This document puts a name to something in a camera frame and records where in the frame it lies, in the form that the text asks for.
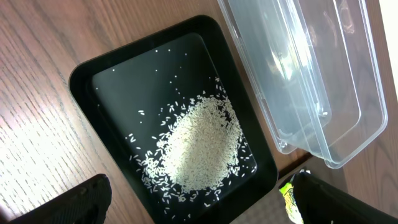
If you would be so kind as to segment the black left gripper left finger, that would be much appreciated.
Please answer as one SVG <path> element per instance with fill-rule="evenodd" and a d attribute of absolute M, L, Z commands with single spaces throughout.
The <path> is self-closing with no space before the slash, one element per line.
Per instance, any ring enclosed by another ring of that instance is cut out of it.
<path fill-rule="evenodd" d="M 16 224 L 103 224 L 111 199 L 112 190 L 108 177 L 97 174 L 10 222 Z"/>

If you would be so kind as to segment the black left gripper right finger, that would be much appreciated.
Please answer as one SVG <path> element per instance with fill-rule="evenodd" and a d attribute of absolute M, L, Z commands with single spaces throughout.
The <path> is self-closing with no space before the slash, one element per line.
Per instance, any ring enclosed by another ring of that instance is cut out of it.
<path fill-rule="evenodd" d="M 397 218 L 307 172 L 295 175 L 293 187 L 304 224 L 397 224 Z"/>

